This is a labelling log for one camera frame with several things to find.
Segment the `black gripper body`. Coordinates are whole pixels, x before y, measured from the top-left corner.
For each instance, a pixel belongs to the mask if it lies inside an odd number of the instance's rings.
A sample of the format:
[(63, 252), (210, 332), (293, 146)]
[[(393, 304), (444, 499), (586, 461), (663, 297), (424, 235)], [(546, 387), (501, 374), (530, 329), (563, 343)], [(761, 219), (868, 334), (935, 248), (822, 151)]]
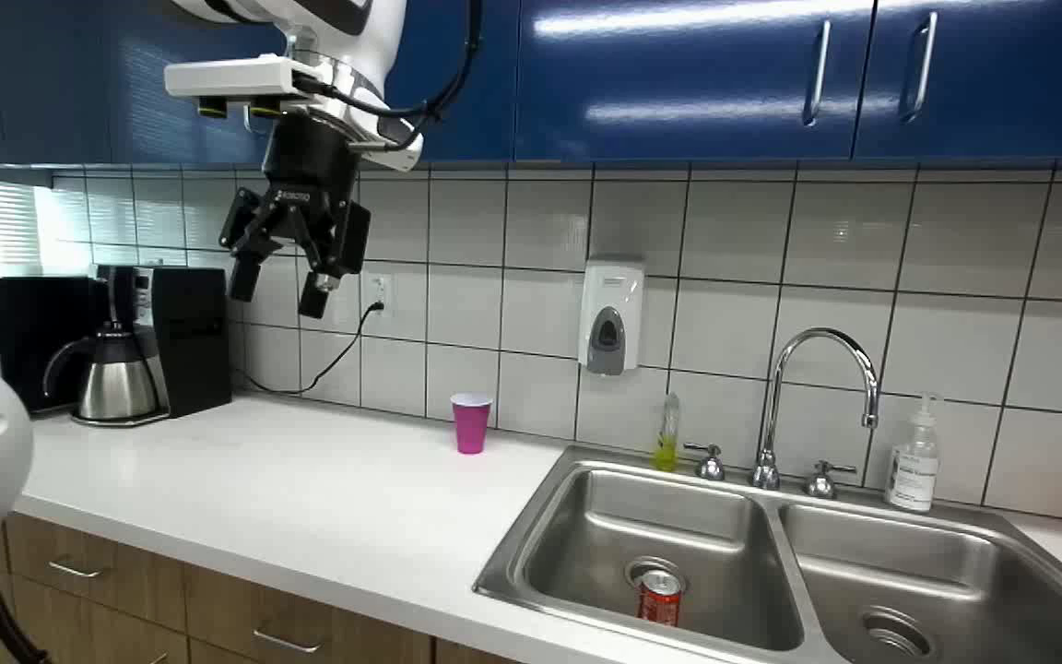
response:
[(230, 253), (294, 245), (310, 268), (356, 272), (370, 241), (370, 211), (349, 198), (356, 166), (340, 128), (283, 114), (265, 145), (265, 189), (234, 195), (216, 245)]

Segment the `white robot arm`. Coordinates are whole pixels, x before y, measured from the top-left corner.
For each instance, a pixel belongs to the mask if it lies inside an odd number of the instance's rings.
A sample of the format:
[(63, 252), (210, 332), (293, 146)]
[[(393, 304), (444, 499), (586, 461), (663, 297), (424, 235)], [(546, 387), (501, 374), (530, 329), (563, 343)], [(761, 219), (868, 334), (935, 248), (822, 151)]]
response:
[(361, 162), (414, 170), (424, 136), (382, 101), (407, 0), (177, 0), (188, 13), (273, 27), (279, 53), (171, 63), (161, 86), (202, 114), (245, 102), (268, 118), (265, 189), (241, 189), (216, 245), (236, 258), (230, 296), (253, 297), (261, 263), (283, 245), (307, 258), (300, 315), (322, 318), (327, 296), (366, 263), (371, 215), (353, 198)]

